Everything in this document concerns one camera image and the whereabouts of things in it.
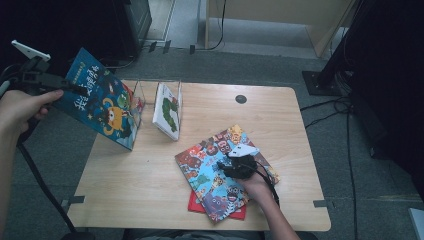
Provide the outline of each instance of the colorful book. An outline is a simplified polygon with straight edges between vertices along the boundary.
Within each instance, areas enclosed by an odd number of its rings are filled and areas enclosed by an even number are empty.
[[[174,141],[177,141],[180,136],[181,110],[181,82],[178,85],[177,96],[165,83],[158,83],[153,124]]]
[[[206,213],[202,202],[197,198],[196,193],[191,191],[187,209],[192,212]],[[246,217],[246,205],[231,213],[228,217],[233,219],[244,220]]]
[[[234,125],[175,156],[178,166],[213,222],[222,221],[249,201],[243,186],[226,177],[217,164],[229,165],[231,160],[226,153],[239,143],[255,147],[243,129]],[[252,155],[277,183],[278,174],[260,151]]]
[[[54,106],[131,150],[141,121],[143,99],[84,48],[78,52],[65,79],[85,87],[88,97],[65,91]]]

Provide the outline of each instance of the blue book cover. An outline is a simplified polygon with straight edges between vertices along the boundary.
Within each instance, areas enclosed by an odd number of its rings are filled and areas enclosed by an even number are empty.
[[[78,52],[65,79],[85,87],[88,97],[66,91],[54,106],[132,150],[144,104],[133,90],[84,48]]]
[[[178,166],[202,202],[207,215],[215,223],[228,217],[249,200],[243,186],[233,178],[226,177],[217,164],[221,162],[228,165],[231,160],[226,153],[232,151],[239,143],[255,146],[246,132],[236,124],[175,156]],[[280,177],[264,156],[259,151],[251,155],[265,167],[273,182],[278,183]]]

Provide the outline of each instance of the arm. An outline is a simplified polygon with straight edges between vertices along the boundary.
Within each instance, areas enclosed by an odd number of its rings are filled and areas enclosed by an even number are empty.
[[[296,232],[275,202],[268,185],[259,174],[255,173],[249,179],[239,180],[239,182],[264,212],[273,239],[299,240]]]
[[[6,225],[13,159],[19,135],[28,130],[29,118],[34,116],[41,120],[48,112],[43,105],[62,95],[62,90],[35,97],[21,91],[8,91],[0,99],[0,239]]]

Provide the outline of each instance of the red book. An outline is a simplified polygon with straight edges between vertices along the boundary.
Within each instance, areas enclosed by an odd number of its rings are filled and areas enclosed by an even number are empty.
[[[190,200],[188,201],[188,210],[192,212],[206,213],[202,203],[197,199],[196,193],[191,191]],[[244,220],[246,217],[246,205],[237,209],[235,212],[229,215],[230,218]]]

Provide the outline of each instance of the white book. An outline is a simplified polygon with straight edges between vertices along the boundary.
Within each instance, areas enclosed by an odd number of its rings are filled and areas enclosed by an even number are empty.
[[[177,96],[172,93],[165,83],[158,83],[153,124],[174,141],[177,141],[180,136],[181,108],[181,82],[178,85]]]

